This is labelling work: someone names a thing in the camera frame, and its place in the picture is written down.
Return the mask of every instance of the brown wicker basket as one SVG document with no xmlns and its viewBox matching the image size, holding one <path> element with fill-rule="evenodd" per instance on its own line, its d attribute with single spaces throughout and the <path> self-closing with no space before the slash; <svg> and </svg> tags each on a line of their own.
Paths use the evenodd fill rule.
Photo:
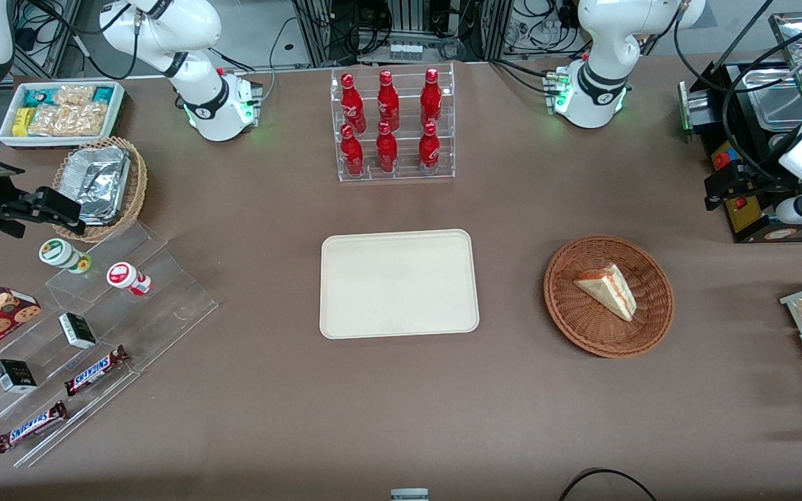
<svg viewBox="0 0 802 501">
<path fill-rule="evenodd" d="M 130 142 L 120 137 L 108 137 L 89 143 L 88 145 L 79 146 L 80 149 L 103 148 L 106 146 L 120 146 L 128 151 L 132 156 L 132 162 L 129 166 L 128 180 L 125 184 L 125 194 L 122 202 L 122 215 L 113 225 L 110 226 L 86 226 L 86 232 L 83 235 L 73 234 L 60 226 L 54 226 L 54 231 L 63 238 L 72 240 L 85 241 L 89 244 L 97 244 L 102 241 L 107 235 L 117 231 L 118 228 L 131 224 L 138 218 L 138 213 L 141 212 L 141 207 L 144 204 L 144 190 L 147 189 L 147 166 L 144 165 L 144 159 L 138 153 L 136 147 Z M 61 162 L 61 168 L 58 169 L 57 174 L 54 175 L 54 183 L 52 187 L 57 189 L 61 184 L 61 176 L 64 174 L 64 168 L 67 166 L 67 159 Z"/>
<path fill-rule="evenodd" d="M 617 264 L 636 298 L 633 321 L 621 320 L 574 283 L 578 273 Z M 668 277 L 645 250 L 599 234 L 570 241 L 544 276 L 544 299 L 556 325 L 577 346 L 607 358 L 642 355 L 664 339 L 674 317 Z"/>
</svg>

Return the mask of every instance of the white container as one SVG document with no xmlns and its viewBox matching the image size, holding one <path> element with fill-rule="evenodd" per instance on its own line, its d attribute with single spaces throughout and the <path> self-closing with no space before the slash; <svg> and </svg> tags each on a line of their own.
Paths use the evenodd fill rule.
<svg viewBox="0 0 802 501">
<path fill-rule="evenodd" d="M 143 275 L 136 267 L 125 262 L 117 263 L 108 270 L 107 282 L 136 296 L 143 296 L 150 291 L 150 276 Z"/>
<path fill-rule="evenodd" d="M 39 248 L 39 260 L 42 263 L 65 269 L 73 275 L 86 273 L 92 267 L 92 257 L 77 250 L 69 241 L 53 238 Z"/>
<path fill-rule="evenodd" d="M 98 88 L 113 88 L 113 95 L 111 101 L 107 106 L 107 115 L 104 117 L 104 125 L 101 127 L 101 133 L 97 136 L 64 136 L 64 137 L 29 137 L 29 136 L 14 136 L 12 134 L 12 126 L 14 125 L 14 117 L 17 115 L 19 108 L 22 108 L 26 94 L 33 91 L 42 89 L 56 88 L 61 85 L 78 85 L 78 86 L 98 86 Z M 34 82 L 34 83 L 21 83 L 14 90 L 14 96 L 8 106 L 6 117 L 2 121 L 0 127 L 0 141 L 3 145 L 14 146 L 18 148 L 50 148 L 54 146 L 78 146 L 85 145 L 85 143 L 92 143 L 98 139 L 106 139 L 111 136 L 113 126 L 117 122 L 117 116 L 120 114 L 120 105 L 122 104 L 123 95 L 125 90 L 123 86 L 113 80 L 63 80 L 55 82 Z"/>
<path fill-rule="evenodd" d="M 330 339 L 468 333 L 478 327 L 463 230 L 330 237 L 321 247 L 321 333 Z"/>
</svg>

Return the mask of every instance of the small bottle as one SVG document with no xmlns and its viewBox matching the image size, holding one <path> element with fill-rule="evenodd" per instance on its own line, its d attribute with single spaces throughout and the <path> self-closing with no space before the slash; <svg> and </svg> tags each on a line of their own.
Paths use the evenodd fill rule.
<svg viewBox="0 0 802 501">
<path fill-rule="evenodd" d="M 398 141 L 392 134 L 388 121 L 379 123 L 379 137 L 376 138 L 376 151 L 379 153 L 379 168 L 386 174 L 395 172 L 398 167 Z"/>
<path fill-rule="evenodd" d="M 398 104 L 398 90 L 392 83 L 392 72 L 383 70 L 379 73 L 379 95 L 376 97 L 379 105 L 379 119 L 388 122 L 391 131 L 395 132 L 401 127 L 401 110 Z"/>
<path fill-rule="evenodd" d="M 343 141 L 340 143 L 340 149 L 343 150 L 343 161 L 346 164 L 346 170 L 351 177 L 362 177 L 363 175 L 363 149 L 361 142 L 354 137 L 354 130 L 348 124 L 343 124 L 340 128 L 343 133 Z"/>
<path fill-rule="evenodd" d="M 429 122 L 423 127 L 420 138 L 420 172 L 423 175 L 433 175 L 439 169 L 440 147 L 441 142 L 435 136 L 435 122 Z"/>
<path fill-rule="evenodd" d="M 441 118 L 441 89 L 439 88 L 439 71 L 430 67 L 426 70 L 426 85 L 420 94 L 420 121 L 423 127 L 430 121 L 437 122 Z"/>
<path fill-rule="evenodd" d="M 367 120 L 363 117 L 363 99 L 354 88 L 354 77 L 348 73 L 340 78 L 343 83 L 343 115 L 346 123 L 354 128 L 355 134 L 363 134 L 367 130 Z"/>
</svg>

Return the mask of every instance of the brown tablecloth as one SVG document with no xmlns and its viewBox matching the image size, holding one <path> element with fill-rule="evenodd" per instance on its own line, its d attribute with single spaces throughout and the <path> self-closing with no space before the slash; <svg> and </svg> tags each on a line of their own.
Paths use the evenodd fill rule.
<svg viewBox="0 0 802 501">
<path fill-rule="evenodd" d="M 165 79 L 125 81 L 122 130 L 150 171 L 141 218 L 223 305 L 37 466 L 0 456 L 0 499 L 544 500 L 592 466 L 659 498 L 802 499 L 802 346 L 777 302 L 802 289 L 802 244 L 732 244 L 705 212 L 679 61 L 641 61 L 598 130 L 487 64 L 455 69 L 457 177 L 381 186 L 337 181 L 329 71 L 281 74 L 261 126 L 228 143 L 188 126 Z M 33 189 L 63 155 L 0 159 Z M 321 336 L 325 238 L 437 228 L 472 236 L 475 332 Z M 577 349 L 545 310 L 551 255 L 596 232 L 642 245 L 673 285 L 671 331 L 640 358 Z M 53 275 L 36 259 L 53 234 L 2 237 L 0 285 Z M 640 499 L 621 479 L 579 489 Z"/>
</svg>

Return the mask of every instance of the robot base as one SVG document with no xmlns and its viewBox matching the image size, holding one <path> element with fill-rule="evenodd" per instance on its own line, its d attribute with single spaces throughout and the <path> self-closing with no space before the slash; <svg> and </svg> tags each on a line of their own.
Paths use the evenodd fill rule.
<svg viewBox="0 0 802 501">
<path fill-rule="evenodd" d="M 602 127 L 620 110 L 624 94 L 627 93 L 622 91 L 617 99 L 612 99 L 608 104 L 595 104 L 577 80 L 581 66 L 583 61 L 574 61 L 568 66 L 557 67 L 556 75 L 561 77 L 560 80 L 548 82 L 544 79 L 544 89 L 560 92 L 559 95 L 547 96 L 548 111 L 566 117 L 577 127 Z"/>
<path fill-rule="evenodd" d="M 253 89 L 249 80 L 235 75 L 223 75 L 222 79 L 228 84 L 228 98 L 214 117 L 203 120 L 194 117 L 187 106 L 184 108 L 191 126 L 210 141 L 227 141 L 247 127 L 258 126 L 258 115 L 262 108 L 262 88 Z"/>
</svg>

